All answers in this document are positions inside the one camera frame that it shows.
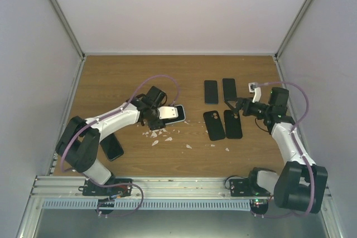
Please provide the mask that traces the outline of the black phone case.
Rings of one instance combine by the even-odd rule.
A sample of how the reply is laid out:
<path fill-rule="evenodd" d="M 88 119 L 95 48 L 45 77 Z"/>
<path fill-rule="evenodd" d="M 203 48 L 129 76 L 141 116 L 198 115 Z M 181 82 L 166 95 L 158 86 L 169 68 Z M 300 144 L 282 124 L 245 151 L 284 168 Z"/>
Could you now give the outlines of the black phone case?
<path fill-rule="evenodd" d="M 211 141 L 225 139 L 225 130 L 223 128 L 218 111 L 206 111 L 203 113 L 206 129 Z"/>
<path fill-rule="evenodd" d="M 228 139 L 242 139 L 242 125 L 240 115 L 231 110 L 224 111 L 225 135 Z"/>

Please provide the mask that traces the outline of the black smartphone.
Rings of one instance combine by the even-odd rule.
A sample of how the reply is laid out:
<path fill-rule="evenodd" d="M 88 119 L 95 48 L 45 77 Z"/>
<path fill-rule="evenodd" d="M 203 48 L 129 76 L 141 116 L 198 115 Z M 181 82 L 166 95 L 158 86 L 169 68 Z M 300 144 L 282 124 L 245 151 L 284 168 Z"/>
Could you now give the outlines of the black smartphone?
<path fill-rule="evenodd" d="M 223 97 L 226 98 L 235 98 L 237 97 L 237 89 L 235 79 L 233 78 L 223 78 L 222 79 L 223 86 Z"/>

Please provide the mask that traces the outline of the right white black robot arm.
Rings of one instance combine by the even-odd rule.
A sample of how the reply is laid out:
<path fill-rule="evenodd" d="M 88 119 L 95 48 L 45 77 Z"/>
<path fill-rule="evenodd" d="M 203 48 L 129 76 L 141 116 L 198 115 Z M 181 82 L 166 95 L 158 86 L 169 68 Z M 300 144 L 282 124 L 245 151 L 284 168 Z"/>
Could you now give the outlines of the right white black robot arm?
<path fill-rule="evenodd" d="M 261 85 L 250 83 L 251 98 L 225 98 L 233 115 L 253 116 L 261 120 L 275 140 L 284 161 L 280 174 L 266 168 L 253 168 L 243 179 L 253 196 L 271 196 L 277 207 L 317 214 L 328 178 L 325 167 L 318 166 L 306 152 L 297 133 L 299 122 L 287 115 L 289 91 L 273 87 L 268 103 L 260 102 Z"/>

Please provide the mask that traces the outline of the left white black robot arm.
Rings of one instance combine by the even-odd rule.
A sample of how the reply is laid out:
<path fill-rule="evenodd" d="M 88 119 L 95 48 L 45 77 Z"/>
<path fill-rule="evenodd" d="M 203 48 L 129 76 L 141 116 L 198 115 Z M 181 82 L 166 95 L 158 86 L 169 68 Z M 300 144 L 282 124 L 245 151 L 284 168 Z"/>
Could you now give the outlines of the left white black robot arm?
<path fill-rule="evenodd" d="M 146 121 L 149 128 L 162 128 L 160 108 L 166 93 L 152 86 L 146 94 L 139 94 L 120 107 L 95 118 L 71 118 L 59 139 L 55 152 L 75 171 L 95 183 L 103 196 L 115 189 L 114 175 L 97 158 L 98 148 L 118 146 L 114 133 L 129 125 Z"/>

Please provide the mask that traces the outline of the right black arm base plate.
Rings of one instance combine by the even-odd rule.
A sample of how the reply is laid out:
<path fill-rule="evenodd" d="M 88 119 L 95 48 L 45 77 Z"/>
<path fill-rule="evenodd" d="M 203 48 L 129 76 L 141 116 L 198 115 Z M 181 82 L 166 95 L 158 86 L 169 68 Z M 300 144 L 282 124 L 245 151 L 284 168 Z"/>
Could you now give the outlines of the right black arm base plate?
<path fill-rule="evenodd" d="M 248 177 L 229 176 L 224 180 L 224 187 L 230 191 L 232 197 L 270 197 L 272 195 Z"/>

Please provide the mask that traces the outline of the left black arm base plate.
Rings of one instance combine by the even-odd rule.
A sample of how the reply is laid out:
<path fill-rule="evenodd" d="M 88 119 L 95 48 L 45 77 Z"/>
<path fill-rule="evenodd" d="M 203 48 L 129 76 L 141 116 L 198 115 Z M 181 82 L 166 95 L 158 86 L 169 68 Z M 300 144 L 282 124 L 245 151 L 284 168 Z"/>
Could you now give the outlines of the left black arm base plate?
<path fill-rule="evenodd" d="M 129 185 L 129 183 L 132 182 L 133 181 L 130 178 L 115 178 L 108 181 L 106 185 L 120 184 L 120 186 L 99 187 L 93 182 L 86 180 L 83 186 L 78 187 L 78 190 L 83 194 L 83 196 L 127 197 L 131 195 L 132 186 Z"/>

